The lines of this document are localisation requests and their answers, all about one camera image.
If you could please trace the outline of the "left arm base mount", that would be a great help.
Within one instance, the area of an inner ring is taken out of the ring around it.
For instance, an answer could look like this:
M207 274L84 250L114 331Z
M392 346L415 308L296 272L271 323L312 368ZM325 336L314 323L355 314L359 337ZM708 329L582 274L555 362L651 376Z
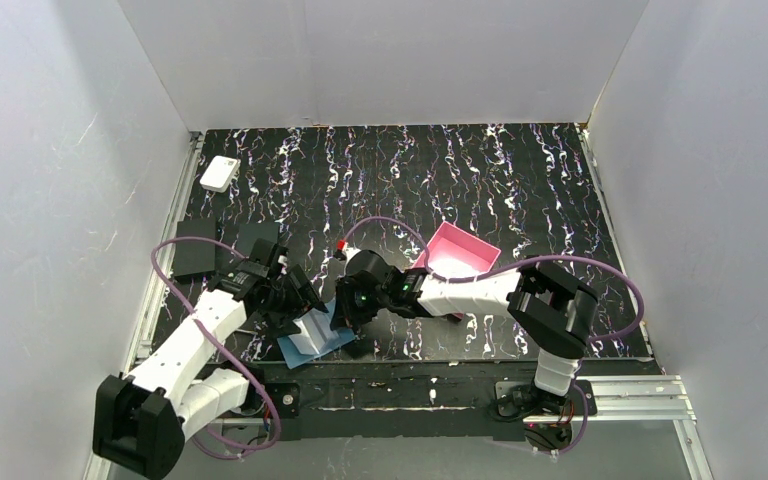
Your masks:
M278 383L269 384L252 379L247 398L257 398L254 401L254 409L261 413L258 425L263 429L263 434L256 437L261 443L243 444L232 441L229 438L217 436L217 439L226 447L224 455L216 454L216 459L241 460L256 452L272 448L282 439L287 419L298 415L299 389L296 384Z

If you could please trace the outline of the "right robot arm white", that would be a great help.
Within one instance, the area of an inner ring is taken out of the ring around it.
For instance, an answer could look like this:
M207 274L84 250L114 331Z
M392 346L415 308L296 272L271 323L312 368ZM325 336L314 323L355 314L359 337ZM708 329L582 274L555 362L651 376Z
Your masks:
M408 319L509 318L539 349L534 387L564 396L584 357L597 307L589 285L549 260L531 259L526 266L455 281L424 267L400 270L371 250L357 250L336 280L331 325L356 330L382 310Z

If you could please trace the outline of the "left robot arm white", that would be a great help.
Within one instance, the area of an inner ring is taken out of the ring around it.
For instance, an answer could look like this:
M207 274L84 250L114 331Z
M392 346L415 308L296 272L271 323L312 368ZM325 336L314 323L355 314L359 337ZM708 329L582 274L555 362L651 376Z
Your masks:
M231 270L216 275L191 303L164 273L158 276L188 316L147 359L110 375L96 392L92 436L95 455L147 479L165 478L185 443L255 393L268 413L269 433L259 449L281 437L276 401L253 372L225 346L247 320L265 322L270 335L315 357L334 334L322 321L329 310L287 248L258 239Z

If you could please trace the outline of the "blue card holder wallet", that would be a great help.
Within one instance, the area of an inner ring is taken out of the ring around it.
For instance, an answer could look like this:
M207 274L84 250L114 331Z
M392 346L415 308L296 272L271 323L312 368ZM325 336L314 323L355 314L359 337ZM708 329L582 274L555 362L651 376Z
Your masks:
M300 328L299 333L277 339L279 349L289 369L295 369L321 358L357 338L356 334L348 327L331 329L331 321L336 313L335 305L335 300L327 302L325 304L328 309L327 313L317 309L310 310L294 321L294 324Z

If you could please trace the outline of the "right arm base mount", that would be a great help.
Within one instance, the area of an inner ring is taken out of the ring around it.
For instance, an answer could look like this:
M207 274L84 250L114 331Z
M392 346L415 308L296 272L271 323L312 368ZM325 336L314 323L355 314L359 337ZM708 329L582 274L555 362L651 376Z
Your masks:
M557 457L578 445L598 407L587 380L574 380L564 395L544 392L533 383L501 381L486 411L496 422L520 426L536 453Z

